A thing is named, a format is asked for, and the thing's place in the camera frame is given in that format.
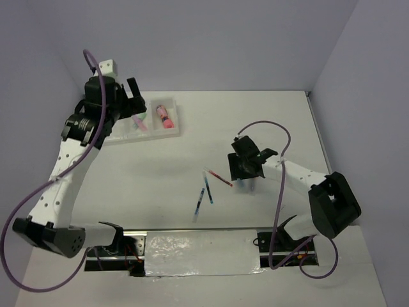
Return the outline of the pink glue stick tube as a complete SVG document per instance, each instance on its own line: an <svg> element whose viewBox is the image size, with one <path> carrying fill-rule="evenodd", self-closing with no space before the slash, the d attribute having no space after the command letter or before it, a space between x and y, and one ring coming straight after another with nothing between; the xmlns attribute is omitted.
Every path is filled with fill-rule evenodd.
<svg viewBox="0 0 409 307"><path fill-rule="evenodd" d="M169 114L167 112L167 109L163 105L159 105L156 108L156 113L159 116L162 125L165 129L172 129L174 128L174 123L169 117Z"/></svg>

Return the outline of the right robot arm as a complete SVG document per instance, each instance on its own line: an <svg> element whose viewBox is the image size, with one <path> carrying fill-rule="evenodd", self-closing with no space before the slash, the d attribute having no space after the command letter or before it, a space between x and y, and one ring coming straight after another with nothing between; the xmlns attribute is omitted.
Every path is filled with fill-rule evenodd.
<svg viewBox="0 0 409 307"><path fill-rule="evenodd" d="M277 227L275 237L282 249L292 250L311 236L336 238L358 219L362 210L344 175L318 173L278 158L278 153L259 150L249 136L238 136L228 154L231 179L275 180L309 200L309 212L295 215Z"/></svg>

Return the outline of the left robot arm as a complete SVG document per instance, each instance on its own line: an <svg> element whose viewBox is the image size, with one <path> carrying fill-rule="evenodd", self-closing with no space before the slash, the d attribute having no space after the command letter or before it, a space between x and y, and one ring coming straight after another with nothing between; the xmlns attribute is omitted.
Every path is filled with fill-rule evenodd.
<svg viewBox="0 0 409 307"><path fill-rule="evenodd" d="M129 239L123 228L110 222L87 226L71 224L73 206L92 162L118 120L146 111L135 78L127 83L132 97L113 77L90 77L85 96L65 122L56 164L35 207L26 218L14 220L12 229L30 245L72 258L82 248L102 246L118 255Z"/></svg>

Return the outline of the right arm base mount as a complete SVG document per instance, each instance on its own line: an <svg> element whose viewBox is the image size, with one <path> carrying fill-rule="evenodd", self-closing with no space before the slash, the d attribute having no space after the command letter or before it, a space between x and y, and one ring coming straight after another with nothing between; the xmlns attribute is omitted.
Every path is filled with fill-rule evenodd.
<svg viewBox="0 0 409 307"><path fill-rule="evenodd" d="M275 236L274 241L274 253L272 265L277 265L288 254L290 254L297 246L303 243L307 237L303 237L300 240L292 240L289 235L284 234L284 226L291 221L295 216L289 217L277 228L278 234ZM259 260L261 268L268 268L268 252L270 247L272 232L258 232L257 237L252 243L259 249ZM314 242L311 241L299 251L297 251L285 264L282 266L298 266L302 259L305 259L304 265L318 265L318 261L315 253Z"/></svg>

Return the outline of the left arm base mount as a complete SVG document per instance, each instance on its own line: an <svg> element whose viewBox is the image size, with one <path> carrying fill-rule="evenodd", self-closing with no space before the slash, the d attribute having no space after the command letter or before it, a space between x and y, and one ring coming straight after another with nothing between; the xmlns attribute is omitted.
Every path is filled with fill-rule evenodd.
<svg viewBox="0 0 409 307"><path fill-rule="evenodd" d="M94 243L86 254L86 272L125 272L145 277L145 235L126 235L123 227L99 222L86 229L86 243Z"/></svg>

